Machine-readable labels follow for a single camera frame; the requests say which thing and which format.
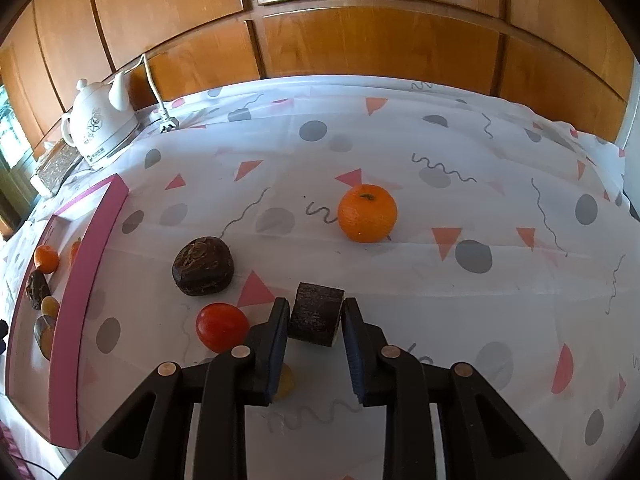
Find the white patterned tablecloth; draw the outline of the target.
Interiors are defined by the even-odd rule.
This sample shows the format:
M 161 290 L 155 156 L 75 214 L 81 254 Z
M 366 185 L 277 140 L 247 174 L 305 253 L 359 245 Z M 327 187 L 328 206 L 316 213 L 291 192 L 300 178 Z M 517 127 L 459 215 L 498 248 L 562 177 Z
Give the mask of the white patterned tablecloth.
M 78 167 L 1 247 L 9 318 L 50 214 L 118 174 L 129 188 L 81 335 L 78 419 L 93 437 L 164 361 L 200 364 L 201 298 L 170 267 L 218 236 L 220 300 L 262 322 L 300 283 L 343 289 L 420 361 L 471 363 L 574 479 L 603 479 L 639 425 L 639 223 L 618 146 L 528 108 L 425 82 L 310 77 L 170 104 L 105 168 Z M 377 243 L 350 240 L 354 186 L 393 196 Z

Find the ornate silver tissue box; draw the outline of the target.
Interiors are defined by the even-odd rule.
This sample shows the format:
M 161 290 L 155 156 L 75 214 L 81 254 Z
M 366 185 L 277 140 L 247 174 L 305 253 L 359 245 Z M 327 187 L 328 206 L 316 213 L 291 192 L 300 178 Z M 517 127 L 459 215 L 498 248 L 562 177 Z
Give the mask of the ornate silver tissue box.
M 38 159 L 29 182 L 42 197 L 55 196 L 81 161 L 82 156 L 77 148 L 59 140 Z

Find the red tomato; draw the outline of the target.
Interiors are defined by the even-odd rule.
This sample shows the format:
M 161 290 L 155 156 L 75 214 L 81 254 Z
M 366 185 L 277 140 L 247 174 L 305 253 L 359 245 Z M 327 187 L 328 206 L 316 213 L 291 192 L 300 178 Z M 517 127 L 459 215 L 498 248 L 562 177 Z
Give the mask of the red tomato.
M 202 307 L 195 320 L 198 339 L 215 353 L 224 353 L 242 344 L 249 330 L 250 322 L 245 314 L 223 302 Z

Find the dark brown wrinkled fruit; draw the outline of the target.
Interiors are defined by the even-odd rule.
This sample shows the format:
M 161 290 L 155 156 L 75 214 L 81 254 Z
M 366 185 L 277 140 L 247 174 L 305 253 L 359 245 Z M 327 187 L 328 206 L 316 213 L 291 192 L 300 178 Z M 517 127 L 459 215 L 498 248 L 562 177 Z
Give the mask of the dark brown wrinkled fruit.
M 33 270 L 29 274 L 25 292 L 32 308 L 40 310 L 42 300 L 51 295 L 46 276 L 39 270 Z

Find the orange with stem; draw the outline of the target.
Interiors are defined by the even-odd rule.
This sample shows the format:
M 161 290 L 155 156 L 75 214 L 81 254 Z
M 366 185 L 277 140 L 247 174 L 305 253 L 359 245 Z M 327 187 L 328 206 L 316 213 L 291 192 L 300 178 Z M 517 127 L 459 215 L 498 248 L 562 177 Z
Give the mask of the orange with stem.
M 337 207 L 337 221 L 353 242 L 377 243 L 390 235 L 398 218 L 393 196 L 374 184 L 351 188 Z

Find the pink shallow cardboard tray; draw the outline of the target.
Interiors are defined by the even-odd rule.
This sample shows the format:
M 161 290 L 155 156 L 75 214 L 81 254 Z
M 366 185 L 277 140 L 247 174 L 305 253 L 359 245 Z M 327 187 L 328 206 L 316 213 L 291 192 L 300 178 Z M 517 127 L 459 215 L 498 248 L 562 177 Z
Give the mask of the pink shallow cardboard tray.
M 62 448 L 80 448 L 77 404 L 82 329 L 96 271 L 128 193 L 124 180 L 112 174 L 51 214 L 37 240 L 37 246 L 50 245 L 61 258 L 56 271 L 47 277 L 50 292 L 60 304 L 50 361 L 42 356 L 34 338 L 39 313 L 25 292 L 29 274 L 35 270 L 34 253 L 26 252 L 27 266 L 11 315 L 4 388 L 35 432 Z M 70 266 L 70 246 L 78 238 L 81 246 Z

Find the small orange carrot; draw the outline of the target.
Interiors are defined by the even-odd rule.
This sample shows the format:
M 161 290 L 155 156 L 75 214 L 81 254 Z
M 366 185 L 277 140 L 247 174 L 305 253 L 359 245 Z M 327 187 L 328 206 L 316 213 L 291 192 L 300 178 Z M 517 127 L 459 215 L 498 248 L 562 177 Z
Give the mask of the small orange carrot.
M 78 238 L 77 240 L 74 240 L 72 243 L 72 246 L 70 246 L 70 266 L 73 266 L 75 263 L 75 260 L 79 252 L 79 248 L 81 246 L 81 242 L 82 242 L 82 239 Z

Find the white ceramic electric kettle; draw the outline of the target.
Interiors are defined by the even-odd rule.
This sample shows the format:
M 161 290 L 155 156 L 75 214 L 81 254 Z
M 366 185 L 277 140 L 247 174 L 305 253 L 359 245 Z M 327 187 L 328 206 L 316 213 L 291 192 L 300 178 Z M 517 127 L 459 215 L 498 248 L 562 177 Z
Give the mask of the white ceramic electric kettle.
M 125 73 L 117 73 L 110 84 L 88 83 L 81 78 L 69 113 L 61 117 L 61 134 L 66 144 L 94 168 L 113 155 L 138 128 L 130 103 Z

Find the dark cut eggplant piece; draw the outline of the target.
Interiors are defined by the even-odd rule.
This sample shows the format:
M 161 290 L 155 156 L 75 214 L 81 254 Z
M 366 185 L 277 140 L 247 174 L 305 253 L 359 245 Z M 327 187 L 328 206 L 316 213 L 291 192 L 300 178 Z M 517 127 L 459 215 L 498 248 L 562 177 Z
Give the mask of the dark cut eggplant piece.
M 50 361 L 55 330 L 55 318 L 49 315 L 41 315 L 34 325 L 34 338 L 42 356 Z

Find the yellow round fruit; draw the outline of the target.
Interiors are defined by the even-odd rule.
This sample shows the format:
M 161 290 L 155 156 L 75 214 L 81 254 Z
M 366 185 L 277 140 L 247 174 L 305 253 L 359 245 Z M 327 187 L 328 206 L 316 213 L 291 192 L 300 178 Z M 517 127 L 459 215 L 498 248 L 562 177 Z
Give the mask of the yellow round fruit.
M 273 396 L 274 402 L 284 400 L 289 396 L 295 388 L 295 379 L 292 368 L 288 364 L 283 363 L 278 383 L 278 388 Z
M 41 301 L 40 309 L 43 315 L 50 316 L 50 318 L 54 318 L 56 320 L 58 318 L 60 304 L 53 296 L 47 296 Z

